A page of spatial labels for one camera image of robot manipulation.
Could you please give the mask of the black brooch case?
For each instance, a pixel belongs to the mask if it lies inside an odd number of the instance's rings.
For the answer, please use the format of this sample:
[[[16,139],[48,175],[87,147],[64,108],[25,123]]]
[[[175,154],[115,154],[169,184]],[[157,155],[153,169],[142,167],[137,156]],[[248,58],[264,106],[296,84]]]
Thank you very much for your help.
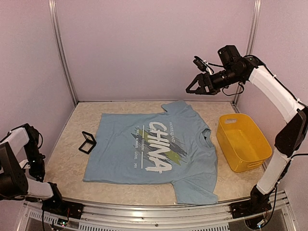
[[[82,131],[81,133],[82,133],[83,137],[85,138],[85,141],[78,148],[78,150],[85,153],[85,154],[90,154],[91,151],[96,146],[97,142],[96,142],[94,136],[91,133],[88,133],[86,131]]]

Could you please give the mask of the light blue printed t-shirt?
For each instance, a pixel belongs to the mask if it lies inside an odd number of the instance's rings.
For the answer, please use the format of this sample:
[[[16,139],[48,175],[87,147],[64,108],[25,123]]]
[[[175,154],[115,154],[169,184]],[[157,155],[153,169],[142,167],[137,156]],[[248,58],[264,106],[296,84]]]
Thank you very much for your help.
[[[218,201],[211,129],[184,101],[155,114],[102,114],[83,180],[115,184],[172,184],[179,204]]]

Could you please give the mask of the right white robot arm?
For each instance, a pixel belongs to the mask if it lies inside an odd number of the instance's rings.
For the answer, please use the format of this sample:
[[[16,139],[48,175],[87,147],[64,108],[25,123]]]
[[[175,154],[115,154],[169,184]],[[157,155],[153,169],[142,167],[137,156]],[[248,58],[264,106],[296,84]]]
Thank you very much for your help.
[[[288,88],[254,55],[241,56],[234,45],[218,50],[221,71],[213,73],[211,63],[195,56],[193,63],[201,71],[186,88],[188,94],[216,95],[230,85],[243,87],[250,82],[257,87],[278,109],[286,122],[276,135],[273,156],[264,175],[251,190],[246,203],[249,213],[255,214],[265,205],[264,197],[269,195],[278,181],[287,172],[291,159],[308,131],[308,107],[295,97]]]

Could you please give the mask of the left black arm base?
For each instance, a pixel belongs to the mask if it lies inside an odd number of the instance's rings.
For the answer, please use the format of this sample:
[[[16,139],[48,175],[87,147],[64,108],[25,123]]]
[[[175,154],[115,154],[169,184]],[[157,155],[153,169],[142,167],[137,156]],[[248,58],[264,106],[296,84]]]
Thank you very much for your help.
[[[84,205],[64,200],[57,185],[51,182],[48,184],[51,186],[53,195],[51,198],[43,200],[41,209],[67,218],[81,219]]]

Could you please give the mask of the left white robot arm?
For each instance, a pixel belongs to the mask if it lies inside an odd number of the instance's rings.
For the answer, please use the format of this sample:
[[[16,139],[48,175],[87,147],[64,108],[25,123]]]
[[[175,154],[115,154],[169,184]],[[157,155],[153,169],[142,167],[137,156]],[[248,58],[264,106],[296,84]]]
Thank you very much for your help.
[[[49,183],[44,182],[45,155],[39,149],[41,133],[28,123],[11,129],[0,141],[0,199],[48,200],[57,214],[67,210],[67,202],[54,195]]]

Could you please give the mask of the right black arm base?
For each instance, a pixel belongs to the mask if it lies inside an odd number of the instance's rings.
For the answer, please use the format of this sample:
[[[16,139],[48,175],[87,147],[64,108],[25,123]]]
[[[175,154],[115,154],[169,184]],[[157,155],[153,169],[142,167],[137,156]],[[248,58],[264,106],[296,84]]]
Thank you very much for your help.
[[[269,196],[274,190],[267,194],[262,194],[255,185],[250,192],[250,199],[230,204],[232,218],[242,218],[272,209]]]

